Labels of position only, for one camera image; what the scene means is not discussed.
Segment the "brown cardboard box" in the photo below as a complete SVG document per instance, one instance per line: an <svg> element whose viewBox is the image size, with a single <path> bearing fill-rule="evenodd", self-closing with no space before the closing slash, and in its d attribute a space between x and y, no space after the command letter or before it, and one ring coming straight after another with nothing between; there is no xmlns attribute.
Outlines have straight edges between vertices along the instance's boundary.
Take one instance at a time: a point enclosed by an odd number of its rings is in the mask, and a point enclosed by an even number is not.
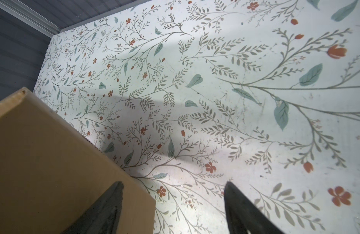
<svg viewBox="0 0 360 234"><path fill-rule="evenodd" d="M116 181L116 234L151 234L155 200L27 88L0 101L0 234L63 234Z"/></svg>

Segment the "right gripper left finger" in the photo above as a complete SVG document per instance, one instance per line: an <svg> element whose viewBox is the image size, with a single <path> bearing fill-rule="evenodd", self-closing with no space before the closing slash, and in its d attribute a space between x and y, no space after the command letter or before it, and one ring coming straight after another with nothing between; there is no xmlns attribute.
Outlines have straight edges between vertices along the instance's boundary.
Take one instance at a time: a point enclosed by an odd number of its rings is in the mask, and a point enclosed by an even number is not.
<svg viewBox="0 0 360 234"><path fill-rule="evenodd" d="M124 185L113 183L64 234L115 234L122 210Z"/></svg>

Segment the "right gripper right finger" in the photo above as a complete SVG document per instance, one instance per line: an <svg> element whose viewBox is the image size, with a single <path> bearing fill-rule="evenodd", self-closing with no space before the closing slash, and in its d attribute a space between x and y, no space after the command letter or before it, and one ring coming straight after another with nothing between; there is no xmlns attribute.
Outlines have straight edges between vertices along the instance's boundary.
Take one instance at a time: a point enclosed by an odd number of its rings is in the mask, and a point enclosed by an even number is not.
<svg viewBox="0 0 360 234"><path fill-rule="evenodd" d="M230 181L224 188L224 204L231 234L283 234Z"/></svg>

